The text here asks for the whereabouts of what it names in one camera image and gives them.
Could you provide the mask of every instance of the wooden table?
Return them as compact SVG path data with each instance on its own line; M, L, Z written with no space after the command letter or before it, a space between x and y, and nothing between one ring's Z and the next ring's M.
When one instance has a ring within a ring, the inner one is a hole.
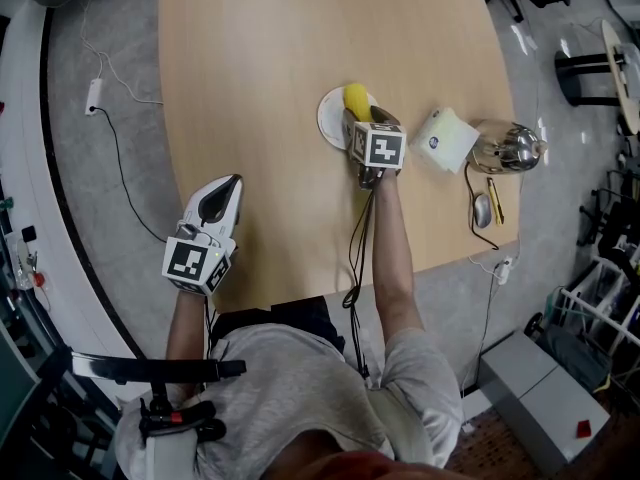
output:
M608 21L602 20L601 28L605 53L568 57L564 52L556 52L556 77L562 93L571 105L574 107L580 105L620 107L627 134L636 135L640 131L640 104L627 96L627 89L622 81L620 69L622 56L615 52L615 47L620 45L621 41ZM582 95L579 75L594 73L611 73L616 87L615 98Z
M329 90L365 84L410 137L439 105L471 122L513 119L483 0L160 0L159 20L183 203L219 176L245 181L225 310L351 286L348 244L366 194L344 152L318 130ZM496 182L506 223L483 231L505 244L517 238L520 179ZM474 173L472 183L486 189L484 176ZM439 172L409 152L399 186L416 271L487 249L468 229L462 173Z

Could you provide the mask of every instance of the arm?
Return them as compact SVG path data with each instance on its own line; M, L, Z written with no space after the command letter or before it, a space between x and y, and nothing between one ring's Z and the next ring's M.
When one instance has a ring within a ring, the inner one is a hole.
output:
M413 265L396 173L387 170L375 195L373 288L385 343L398 331L423 329L413 298Z
M204 356L204 297L180 291L171 321L167 359L202 359ZM194 394L195 385L182 386L186 398Z

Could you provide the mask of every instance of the black shorts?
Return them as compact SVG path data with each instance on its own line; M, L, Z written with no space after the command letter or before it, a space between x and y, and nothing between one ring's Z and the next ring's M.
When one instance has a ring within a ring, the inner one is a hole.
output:
M324 297L276 304L271 307L271 311L246 309L233 313L222 313L211 332L212 346L215 346L219 339L224 338L231 331L260 324L282 324L295 327L324 338L341 354L344 352L344 338L338 336L338 331L331 323Z

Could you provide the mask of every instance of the person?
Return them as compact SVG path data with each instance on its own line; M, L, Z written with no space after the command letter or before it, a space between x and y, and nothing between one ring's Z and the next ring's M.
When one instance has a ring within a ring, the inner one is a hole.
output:
M440 469L457 442L462 401L414 300L395 172L384 172L375 189L374 219L373 287L385 341L380 387L368 389L345 363L323 298L222 314L210 357L242 359L246 373L200 393L167 386L174 408L211 400L227 428L222 439L198 444L197 478L462 478ZM204 356L204 302L178 295L167 359ZM124 409L116 432L116 456L132 480L145 476L139 407Z

